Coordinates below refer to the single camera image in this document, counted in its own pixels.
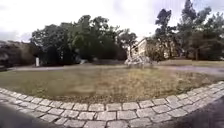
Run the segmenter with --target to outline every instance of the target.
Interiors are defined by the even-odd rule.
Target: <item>grass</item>
[[[139,101],[179,94],[220,80],[159,69],[77,68],[0,72],[0,87],[52,100],[81,103]]]
[[[192,61],[192,60],[167,60],[160,62],[162,66],[202,66],[224,68],[224,61]]]

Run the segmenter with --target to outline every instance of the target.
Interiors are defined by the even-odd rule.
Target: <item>cobblestone curb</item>
[[[224,81],[166,98],[140,102],[81,104],[51,101],[0,88],[0,102],[10,108],[66,127],[146,127],[185,116],[224,96]]]

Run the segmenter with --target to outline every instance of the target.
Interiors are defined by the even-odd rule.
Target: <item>cloud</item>
[[[170,25],[176,25],[185,0],[1,0],[0,39],[28,40],[45,25],[77,21],[82,15],[103,16],[110,24],[130,28],[142,38],[153,33],[162,8],[172,10]],[[194,0],[197,10],[211,6],[223,11],[223,0]]]

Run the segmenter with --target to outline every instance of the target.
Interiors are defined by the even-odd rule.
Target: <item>green tree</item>
[[[158,43],[160,43],[160,48],[163,49],[164,52],[168,51],[169,58],[173,56],[171,43],[173,42],[174,38],[173,31],[176,29],[175,27],[168,26],[171,15],[171,10],[167,11],[162,9],[159,12],[156,20],[156,25],[158,25],[159,28],[157,28],[155,32],[155,38],[158,40]]]
[[[125,47],[126,50],[129,51],[130,57],[132,57],[132,47],[136,42],[136,34],[133,32],[130,32],[130,29],[125,29],[118,37],[119,41],[122,43],[122,45]]]

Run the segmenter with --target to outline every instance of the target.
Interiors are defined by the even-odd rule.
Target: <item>lawn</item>
[[[52,100],[110,103],[179,94],[220,79],[160,69],[74,68],[0,72],[0,87]]]
[[[224,68],[224,61],[192,61],[192,60],[167,60],[160,62],[162,66],[202,66]]]

